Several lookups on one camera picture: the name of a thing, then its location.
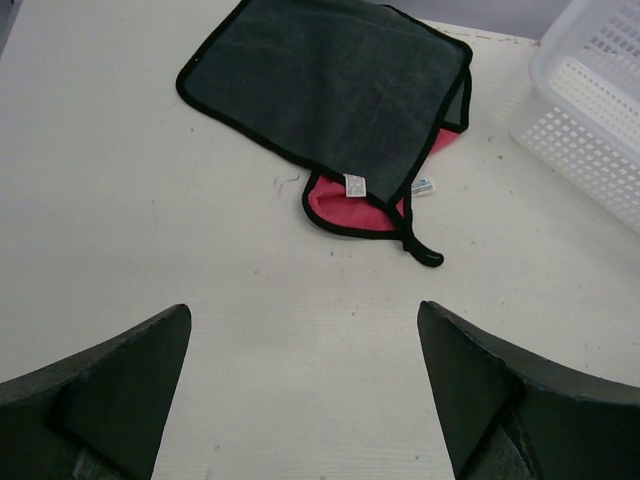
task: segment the gray towel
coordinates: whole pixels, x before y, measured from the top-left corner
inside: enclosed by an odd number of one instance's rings
[[[422,263],[406,198],[441,127],[468,124],[470,48],[360,0],[244,0],[177,81],[182,98],[284,158],[344,183],[398,223]]]

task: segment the white plastic basket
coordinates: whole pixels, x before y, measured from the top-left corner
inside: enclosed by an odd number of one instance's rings
[[[514,139],[640,233],[640,0],[574,0],[530,74]]]

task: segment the microfiber towel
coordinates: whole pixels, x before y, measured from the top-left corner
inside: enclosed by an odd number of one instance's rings
[[[453,143],[458,135],[440,130],[431,153]],[[398,213],[403,217],[405,203],[403,198],[396,205]],[[313,223],[338,235],[401,240],[395,225],[383,210],[371,205],[366,198],[347,197],[344,185],[324,175],[311,175],[302,196],[302,205]]]
[[[428,266],[444,257],[397,204],[440,128],[468,125],[471,49],[390,7],[360,0],[244,0],[177,80],[181,97],[283,158],[367,201]]]

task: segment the table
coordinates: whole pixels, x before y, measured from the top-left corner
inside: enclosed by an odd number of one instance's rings
[[[640,239],[507,131],[535,42],[436,25],[473,47],[475,88],[471,129],[424,170],[437,194],[415,201],[447,256],[430,270],[318,230],[306,171],[178,97],[234,6],[24,2],[0,59],[0,381],[187,303],[157,480],[451,480],[427,299],[640,385]]]

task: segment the towel tag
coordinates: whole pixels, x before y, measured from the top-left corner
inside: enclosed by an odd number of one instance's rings
[[[411,184],[412,197],[424,197],[431,195],[436,191],[436,184],[430,178],[421,178],[417,182]]]
[[[345,174],[344,178],[345,186],[347,188],[347,197],[361,198],[367,196],[367,182],[363,177]]]

